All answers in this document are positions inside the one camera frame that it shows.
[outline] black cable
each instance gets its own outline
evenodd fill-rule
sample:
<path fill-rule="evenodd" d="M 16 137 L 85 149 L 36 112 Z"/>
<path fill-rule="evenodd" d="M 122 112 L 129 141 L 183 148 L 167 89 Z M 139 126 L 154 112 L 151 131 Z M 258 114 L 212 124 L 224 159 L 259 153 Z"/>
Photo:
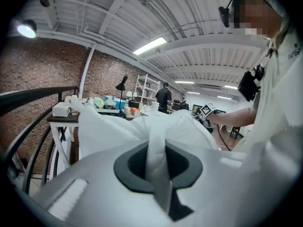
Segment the black cable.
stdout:
<path fill-rule="evenodd" d="M 221 136 L 221 134 L 220 134 L 220 130 L 219 130 L 219 125 L 218 125 L 218 124 L 217 124 L 217 129 L 218 129 L 219 136 L 220 136 L 221 140 L 223 141 L 224 145 L 227 147 L 227 149 L 228 149 L 229 151 L 231 151 L 231 149 L 227 146 L 227 144 L 225 143 L 225 141 L 223 140 L 223 138 L 222 138 L 222 136 Z"/>

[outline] black camera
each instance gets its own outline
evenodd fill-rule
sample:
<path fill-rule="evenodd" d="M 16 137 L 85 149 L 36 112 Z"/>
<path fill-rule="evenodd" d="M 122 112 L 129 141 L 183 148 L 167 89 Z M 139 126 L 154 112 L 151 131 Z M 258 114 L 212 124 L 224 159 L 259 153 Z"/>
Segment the black camera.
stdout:
<path fill-rule="evenodd" d="M 251 72 L 247 71 L 238 85 L 238 91 L 248 102 L 255 99 L 256 94 L 261 88 L 256 85 L 254 80 L 257 79 L 258 81 L 261 81 L 264 74 L 264 67 L 262 67 L 261 64 L 254 67 L 253 70 L 255 71 L 255 76 L 252 76 Z"/>

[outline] brick wall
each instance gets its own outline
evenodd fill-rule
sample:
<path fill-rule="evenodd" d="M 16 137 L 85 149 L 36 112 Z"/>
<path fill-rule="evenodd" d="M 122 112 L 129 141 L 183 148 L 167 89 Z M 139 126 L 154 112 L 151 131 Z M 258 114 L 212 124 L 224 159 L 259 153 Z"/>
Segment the brick wall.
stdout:
<path fill-rule="evenodd" d="M 138 75 L 145 76 L 146 72 L 125 62 L 119 60 L 111 55 L 103 54 L 99 51 L 95 51 L 90 64 L 89 70 L 86 75 L 86 80 L 83 89 L 83 97 L 87 97 L 89 92 L 92 91 L 101 96 L 111 95 L 120 97 L 120 92 L 118 92 L 115 88 L 118 85 L 123 76 L 128 76 L 128 79 L 125 84 L 125 91 L 122 93 L 122 97 L 125 96 L 127 91 L 134 92 Z M 155 81 L 159 81 L 159 79 L 149 75 L 151 79 Z M 156 85 L 150 86 L 153 89 L 158 89 Z M 182 99 L 182 94 L 175 90 L 172 87 L 169 87 L 172 93 L 173 99 Z"/>
<path fill-rule="evenodd" d="M 0 93 L 39 87 L 79 86 L 88 53 L 89 50 L 83 46 L 58 40 L 13 38 L 0 56 Z M 0 145 L 6 149 L 30 122 L 57 100 L 57 95 L 42 98 L 0 117 Z M 49 125 L 46 118 L 18 149 L 25 161 L 30 159 Z M 43 169 L 51 139 L 50 133 L 36 161 L 35 172 Z"/>
<path fill-rule="evenodd" d="M 39 87 L 79 86 L 88 54 L 89 49 L 63 41 L 12 38 L 0 56 L 0 93 Z M 88 96 L 89 91 L 118 96 L 115 86 L 124 75 L 128 76 L 126 90 L 134 91 L 138 75 L 145 74 L 135 66 L 95 51 L 89 65 L 83 97 Z M 170 90 L 173 99 L 182 98 L 180 92 L 171 87 Z M 55 104 L 56 100 L 57 96 L 49 96 L 0 117 L 0 145 L 6 149 L 26 125 Z M 39 123 L 18 149 L 25 161 L 29 160 L 47 126 L 45 120 Z M 50 133 L 38 156 L 35 172 L 43 169 L 51 139 Z"/>

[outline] fluorescent light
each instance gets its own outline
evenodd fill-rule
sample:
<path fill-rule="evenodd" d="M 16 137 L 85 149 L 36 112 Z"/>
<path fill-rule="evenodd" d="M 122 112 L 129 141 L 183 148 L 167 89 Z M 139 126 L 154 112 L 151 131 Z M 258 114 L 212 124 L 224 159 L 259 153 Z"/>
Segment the fluorescent light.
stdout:
<path fill-rule="evenodd" d="M 156 39 L 144 46 L 142 46 L 141 48 L 139 48 L 138 50 L 134 51 L 133 53 L 136 55 L 139 55 L 145 51 L 148 51 L 156 46 L 159 46 L 160 44 L 164 44 L 166 43 L 165 39 L 163 39 L 162 37 L 160 37 L 159 39 Z"/>
<path fill-rule="evenodd" d="M 227 87 L 227 88 L 232 88 L 232 89 L 238 89 L 237 87 L 228 86 L 228 85 L 225 85 L 224 87 Z"/>
<path fill-rule="evenodd" d="M 218 97 L 231 100 L 231 98 L 229 98 L 229 97 L 224 97 L 224 96 L 218 96 Z"/>
<path fill-rule="evenodd" d="M 175 81 L 175 83 L 187 83 L 187 84 L 194 84 L 193 81 Z"/>

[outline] white box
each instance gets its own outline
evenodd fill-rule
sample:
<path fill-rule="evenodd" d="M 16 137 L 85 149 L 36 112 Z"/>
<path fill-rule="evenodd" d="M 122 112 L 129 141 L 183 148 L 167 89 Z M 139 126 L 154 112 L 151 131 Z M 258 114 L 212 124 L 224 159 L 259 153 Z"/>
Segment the white box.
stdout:
<path fill-rule="evenodd" d="M 136 118 L 136 117 L 139 117 L 139 116 L 140 116 L 140 111 L 135 111 L 135 112 L 134 112 L 134 116 L 135 116 L 135 118 Z"/>
<path fill-rule="evenodd" d="M 65 102 L 60 102 L 53 107 L 54 117 L 67 117 L 70 112 L 70 107 L 68 107 Z"/>

